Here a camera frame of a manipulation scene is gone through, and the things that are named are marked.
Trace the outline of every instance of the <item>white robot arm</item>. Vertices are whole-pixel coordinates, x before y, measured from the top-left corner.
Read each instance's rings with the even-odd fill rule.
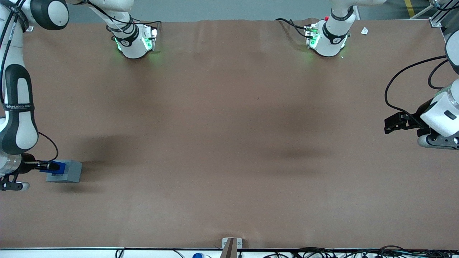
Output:
[[[142,23],[135,24],[128,11],[134,0],[67,0],[69,4],[85,5],[93,10],[115,35],[118,49],[127,58],[135,59],[152,50],[157,31]]]
[[[96,12],[107,23],[118,49],[127,58],[142,57],[153,49],[156,30],[134,23],[127,12],[133,0],[68,2],[88,5]],[[0,104],[5,110],[5,117],[0,118],[0,190],[20,191],[27,189],[28,184],[16,182],[18,174],[55,165],[50,161],[36,161],[26,153],[37,143],[39,132],[34,119],[31,78],[22,57],[22,34],[29,24],[48,30],[63,29],[69,14],[65,0],[0,0],[0,17]]]
[[[330,0],[331,15],[307,29],[306,39],[309,48],[322,56],[335,56],[347,39],[349,29],[356,19],[353,6],[374,6],[386,0]]]
[[[445,62],[459,74],[459,31],[448,38],[445,52]],[[418,144],[422,147],[459,150],[459,79],[439,90],[416,113],[408,116],[398,112],[386,118],[385,125],[386,134],[418,129]]]

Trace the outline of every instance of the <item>gray block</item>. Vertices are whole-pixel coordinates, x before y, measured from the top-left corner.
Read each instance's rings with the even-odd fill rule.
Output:
[[[78,183],[80,182],[81,168],[83,164],[74,160],[55,160],[65,163],[64,174],[48,174],[47,182],[54,183]]]

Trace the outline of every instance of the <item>wire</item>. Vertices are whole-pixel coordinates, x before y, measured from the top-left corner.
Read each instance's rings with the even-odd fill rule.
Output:
[[[402,108],[399,108],[399,107],[396,107],[392,104],[389,103],[389,100],[387,100],[387,92],[389,91],[389,88],[391,87],[392,83],[394,82],[394,80],[401,74],[403,73],[404,71],[410,69],[411,67],[415,67],[417,65],[420,65],[420,64],[423,64],[423,63],[427,63],[427,62],[430,62],[430,61],[433,61],[433,60],[438,60],[438,59],[442,59],[442,58],[446,58],[446,56],[437,56],[437,57],[432,57],[432,58],[429,58],[429,59],[425,59],[425,60],[422,60],[420,62],[417,62],[417,63],[414,63],[412,65],[409,65],[405,68],[403,68],[402,70],[400,70],[397,74],[394,75],[394,77],[392,77],[391,81],[389,82],[389,84],[387,84],[387,87],[386,87],[386,90],[384,91],[384,100],[386,101],[386,104],[393,108],[393,109],[396,109],[396,110],[399,110],[403,113],[405,113],[407,116],[409,116],[412,120],[414,120],[417,124],[419,125],[422,125],[416,118],[414,118],[413,115],[411,115],[408,111],[402,109]]]
[[[45,137],[46,139],[48,139],[48,141],[50,141],[53,144],[54,148],[56,149],[56,155],[54,156],[54,158],[52,158],[50,160],[39,160],[39,161],[41,161],[41,162],[51,162],[51,161],[56,160],[57,157],[59,157],[59,148],[57,148],[56,143],[54,143],[54,141],[50,137],[46,136],[45,134],[43,134],[41,132],[38,132],[38,134],[43,136],[43,137]]]
[[[124,249],[118,249],[115,252],[115,258],[121,258],[124,254]]]
[[[18,0],[16,2],[16,5],[19,5],[19,7],[22,7],[22,5],[24,3],[25,3],[25,0]],[[3,27],[3,31],[2,31],[2,34],[1,34],[0,47],[3,44],[3,40],[5,39],[5,36],[6,36],[6,31],[7,31],[8,27],[10,26],[10,22],[11,22],[11,19],[13,18],[13,15],[14,15],[14,13],[11,11],[9,16],[8,16],[8,18],[7,18],[7,20],[6,20],[6,22],[5,22],[5,26]],[[8,43],[6,43],[6,49],[5,49],[5,52],[3,54],[3,59],[2,59],[1,67],[0,67],[0,103],[1,104],[5,103],[5,99],[3,97],[3,70],[4,70],[5,63],[6,63],[6,57],[8,56],[8,51],[10,50],[10,45],[11,45],[11,42],[13,40],[14,29],[16,27],[18,18],[19,18],[18,16],[15,16],[15,18],[14,18],[13,26],[11,28],[10,37],[8,39]]]
[[[427,79],[427,83],[429,84],[429,87],[431,87],[432,89],[434,90],[443,89],[443,87],[435,87],[434,85],[432,85],[432,76],[442,65],[446,64],[448,61],[449,60],[446,59],[443,62],[439,63],[437,66],[435,66],[435,68],[432,70],[431,74],[429,75],[429,78]]]
[[[441,8],[441,7],[436,7],[436,8],[439,9],[440,11],[451,11],[451,10],[459,8],[459,6],[453,6],[453,7],[450,7],[450,8]]]
[[[286,23],[288,23],[290,26],[295,26],[295,27],[297,27],[297,28],[304,29],[304,27],[299,26],[299,25],[296,25],[295,23],[293,23],[292,19],[290,19],[289,21],[287,21],[287,20],[284,19],[284,18],[277,18],[277,19],[275,19],[275,21],[286,22]]]
[[[173,250],[174,252],[178,253],[180,255],[181,258],[185,258],[185,256],[183,256],[183,254],[179,253],[177,250]]]
[[[274,256],[274,257],[290,258],[290,257],[286,256],[285,254],[282,254],[282,253],[279,253],[279,252],[276,252],[276,253],[274,253],[274,254],[267,255],[267,256],[265,256],[265,257],[263,257],[263,258],[272,258],[272,256]]]
[[[101,12],[103,15],[107,16],[112,21],[117,21],[117,22],[121,22],[121,23],[124,23],[124,24],[143,24],[143,25],[154,24],[154,23],[162,23],[161,21],[154,21],[154,22],[123,22],[123,21],[115,19],[114,17],[111,17],[104,10],[102,10],[100,7],[96,6],[95,4],[93,4],[93,3],[89,2],[89,1],[88,1],[88,4],[92,5],[96,10]]]
[[[295,30],[298,32],[298,34],[300,34],[301,36],[305,37],[305,38],[308,38],[308,39],[312,39],[311,36],[307,36],[305,34],[303,34],[300,30],[300,29],[304,29],[304,27],[301,27],[299,25],[296,25],[292,19],[290,19],[289,21],[287,21],[286,19],[284,18],[278,18],[278,19],[275,19],[275,21],[280,21],[280,22],[286,22],[287,24],[289,24],[290,26],[292,26],[293,28],[295,28]]]

